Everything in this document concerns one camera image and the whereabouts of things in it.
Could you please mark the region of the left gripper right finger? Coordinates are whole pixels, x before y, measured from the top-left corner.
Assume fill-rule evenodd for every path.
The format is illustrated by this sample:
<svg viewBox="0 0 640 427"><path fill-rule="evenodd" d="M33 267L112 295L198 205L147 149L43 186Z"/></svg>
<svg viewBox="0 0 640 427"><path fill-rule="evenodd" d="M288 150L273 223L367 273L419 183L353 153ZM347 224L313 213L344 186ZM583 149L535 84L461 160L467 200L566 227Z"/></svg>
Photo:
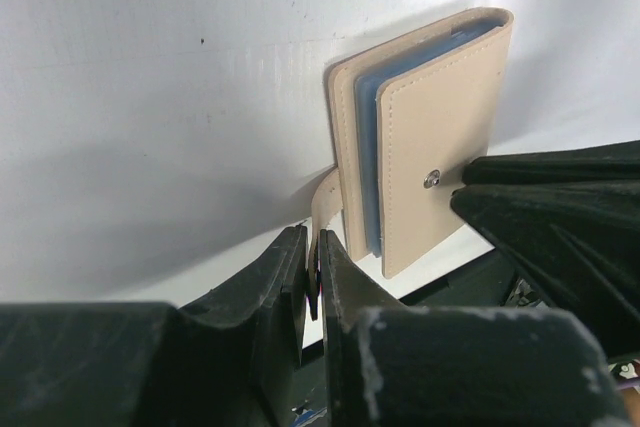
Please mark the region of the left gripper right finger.
<svg viewBox="0 0 640 427"><path fill-rule="evenodd" d="M335 232L318 239L324 358L332 426L408 426L410 412L383 392L371 331L385 309L403 304L362 271Z"/></svg>

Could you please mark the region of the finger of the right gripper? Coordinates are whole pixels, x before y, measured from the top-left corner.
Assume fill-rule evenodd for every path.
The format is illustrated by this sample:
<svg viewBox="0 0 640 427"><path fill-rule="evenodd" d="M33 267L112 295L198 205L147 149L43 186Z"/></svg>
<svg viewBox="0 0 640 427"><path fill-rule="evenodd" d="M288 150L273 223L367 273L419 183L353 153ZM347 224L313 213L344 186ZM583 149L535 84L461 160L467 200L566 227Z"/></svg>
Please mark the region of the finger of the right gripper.
<svg viewBox="0 0 640 427"><path fill-rule="evenodd" d="M479 157L452 211L607 357L639 355L639 144Z"/></svg>

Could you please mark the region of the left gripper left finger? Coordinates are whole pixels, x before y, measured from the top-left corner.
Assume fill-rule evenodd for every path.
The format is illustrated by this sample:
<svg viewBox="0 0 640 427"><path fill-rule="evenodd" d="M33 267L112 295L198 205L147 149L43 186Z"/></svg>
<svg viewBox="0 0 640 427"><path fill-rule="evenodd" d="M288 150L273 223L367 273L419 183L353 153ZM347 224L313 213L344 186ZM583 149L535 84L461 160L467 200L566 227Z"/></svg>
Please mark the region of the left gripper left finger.
<svg viewBox="0 0 640 427"><path fill-rule="evenodd" d="M172 426L283 426L305 323L307 229L172 312Z"/></svg>

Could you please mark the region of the beige card holder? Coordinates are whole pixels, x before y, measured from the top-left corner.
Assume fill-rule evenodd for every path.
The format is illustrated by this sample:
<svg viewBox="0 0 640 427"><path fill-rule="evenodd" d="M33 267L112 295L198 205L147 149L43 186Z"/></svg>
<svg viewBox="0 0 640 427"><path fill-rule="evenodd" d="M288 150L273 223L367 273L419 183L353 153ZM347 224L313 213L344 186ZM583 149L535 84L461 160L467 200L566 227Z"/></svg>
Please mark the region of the beige card holder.
<svg viewBox="0 0 640 427"><path fill-rule="evenodd" d="M353 260L392 278L456 232L449 199L489 146L514 16L475 7L335 63L326 90L335 167L311 202L308 301L318 306L320 233L335 217Z"/></svg>

